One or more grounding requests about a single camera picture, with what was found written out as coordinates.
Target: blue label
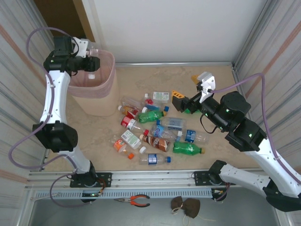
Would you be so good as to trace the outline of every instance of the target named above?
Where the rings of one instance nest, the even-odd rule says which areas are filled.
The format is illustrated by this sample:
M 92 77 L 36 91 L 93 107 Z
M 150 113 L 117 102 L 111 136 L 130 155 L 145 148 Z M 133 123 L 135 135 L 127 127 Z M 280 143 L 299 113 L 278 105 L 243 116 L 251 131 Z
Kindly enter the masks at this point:
M 195 138 L 196 138 L 196 132 L 194 130 L 188 129 L 186 133 L 185 141 L 193 143 Z
M 155 105 L 147 104 L 146 107 L 147 107 L 147 109 L 149 109 L 151 111 L 158 111 L 158 110 L 160 110 L 160 107 L 155 106 Z
M 149 154 L 149 165 L 157 164 L 157 154 Z
M 169 118 L 167 128 L 170 130 L 182 130 L 183 119 Z
M 162 137 L 163 131 L 164 131 L 164 127 L 158 125 L 158 126 L 156 127 L 155 132 L 154 132 L 154 137 Z

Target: pliers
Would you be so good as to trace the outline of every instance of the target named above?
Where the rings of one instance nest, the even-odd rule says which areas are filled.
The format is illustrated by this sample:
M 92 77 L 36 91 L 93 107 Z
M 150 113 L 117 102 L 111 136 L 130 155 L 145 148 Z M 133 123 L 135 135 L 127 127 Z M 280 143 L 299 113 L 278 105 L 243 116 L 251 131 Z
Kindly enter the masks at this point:
M 137 206 L 137 207 L 147 207 L 150 204 L 140 204 L 140 203 L 136 203 L 135 201 L 133 201 L 136 198 L 146 198 L 149 199 L 150 197 L 144 194 L 138 194 L 135 196 L 131 196 L 130 198 L 119 198 L 119 199 L 114 199 L 115 201 L 119 201 L 119 202 L 129 202 L 131 205 Z

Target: brown bottle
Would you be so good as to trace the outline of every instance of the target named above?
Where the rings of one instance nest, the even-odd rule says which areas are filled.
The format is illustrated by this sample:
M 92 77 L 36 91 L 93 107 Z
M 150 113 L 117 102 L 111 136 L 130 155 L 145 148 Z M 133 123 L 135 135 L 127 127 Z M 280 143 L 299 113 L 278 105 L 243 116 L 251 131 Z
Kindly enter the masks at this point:
M 149 145 L 157 148 L 163 152 L 167 152 L 170 147 L 170 141 L 158 138 L 158 137 L 151 137 L 146 135 L 140 135 L 139 137 L 142 141 L 148 143 Z

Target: orange bottle cap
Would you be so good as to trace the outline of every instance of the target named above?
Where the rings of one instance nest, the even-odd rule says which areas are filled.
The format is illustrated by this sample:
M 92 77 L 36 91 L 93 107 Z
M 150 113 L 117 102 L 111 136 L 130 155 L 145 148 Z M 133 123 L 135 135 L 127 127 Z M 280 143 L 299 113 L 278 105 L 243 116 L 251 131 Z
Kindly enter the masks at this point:
M 131 154 L 129 154 L 127 157 L 128 157 L 129 159 L 132 159 L 134 156 L 135 156 L 135 155 L 134 155 L 133 153 L 131 153 Z

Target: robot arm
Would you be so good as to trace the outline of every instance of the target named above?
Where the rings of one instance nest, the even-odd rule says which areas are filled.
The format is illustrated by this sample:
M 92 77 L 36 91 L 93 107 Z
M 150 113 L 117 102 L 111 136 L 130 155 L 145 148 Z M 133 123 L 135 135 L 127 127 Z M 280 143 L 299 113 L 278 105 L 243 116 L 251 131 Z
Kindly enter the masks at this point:
M 75 47 L 73 47 L 72 40 L 76 41 Z M 52 101 L 53 108 L 49 121 L 42 130 L 36 133 L 36 137 L 45 148 L 69 156 L 76 165 L 75 178 L 78 183 L 92 186 L 96 183 L 95 169 L 79 148 L 76 130 L 67 125 L 65 109 L 71 73 L 76 73 L 78 70 L 94 72 L 100 67 L 100 60 L 97 57 L 86 56 L 87 40 L 62 36 L 55 37 L 54 43 L 55 50 L 44 62 L 44 67 L 53 81 L 54 96 L 52 96 L 52 87 L 46 76 L 46 98 L 40 124 L 46 120 Z M 32 130 L 34 131 L 40 124 L 33 125 Z
M 252 157 L 268 174 L 255 175 L 217 160 L 209 170 L 211 180 L 216 184 L 224 181 L 251 189 L 281 211 L 301 210 L 301 186 L 275 159 L 266 133 L 245 117 L 251 108 L 245 98 L 237 91 L 230 92 L 221 98 L 219 104 L 211 93 L 215 89 L 215 79 L 211 73 L 204 72 L 193 77 L 193 80 L 198 93 L 191 99 L 173 96 L 176 109 L 181 112 L 189 109 L 191 113 L 200 110 L 221 132 L 228 132 L 225 138 L 232 146 Z M 300 174 L 283 158 L 281 162 L 301 179 Z

